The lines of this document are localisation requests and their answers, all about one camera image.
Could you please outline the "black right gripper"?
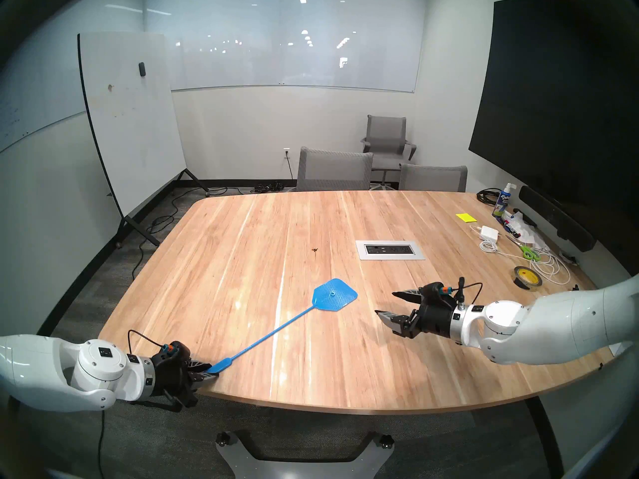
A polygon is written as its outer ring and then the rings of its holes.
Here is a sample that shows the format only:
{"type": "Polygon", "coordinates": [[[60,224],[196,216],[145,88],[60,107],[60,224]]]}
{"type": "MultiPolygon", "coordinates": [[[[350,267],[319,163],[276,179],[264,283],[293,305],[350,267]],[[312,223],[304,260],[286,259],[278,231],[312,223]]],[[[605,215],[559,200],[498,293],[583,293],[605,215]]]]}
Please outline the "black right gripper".
{"type": "Polygon", "coordinates": [[[375,310],[382,323],[393,334],[414,339],[419,333],[432,333],[444,338],[451,337],[451,321],[457,307],[455,300],[424,300],[423,287],[394,291],[392,295],[409,303],[420,305],[409,316],[375,310]]]}

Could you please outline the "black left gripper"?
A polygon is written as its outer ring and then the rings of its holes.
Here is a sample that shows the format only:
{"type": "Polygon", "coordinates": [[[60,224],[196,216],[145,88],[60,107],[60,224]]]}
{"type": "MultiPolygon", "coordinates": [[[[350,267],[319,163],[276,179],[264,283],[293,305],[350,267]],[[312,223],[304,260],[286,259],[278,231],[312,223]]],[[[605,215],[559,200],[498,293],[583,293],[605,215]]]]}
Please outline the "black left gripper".
{"type": "Polygon", "coordinates": [[[218,373],[207,373],[212,368],[210,363],[191,361],[189,353],[157,353],[151,362],[155,371],[151,396],[168,400],[167,404],[151,402],[160,409],[195,407],[197,397],[193,386],[210,384],[219,378],[218,373]]]}

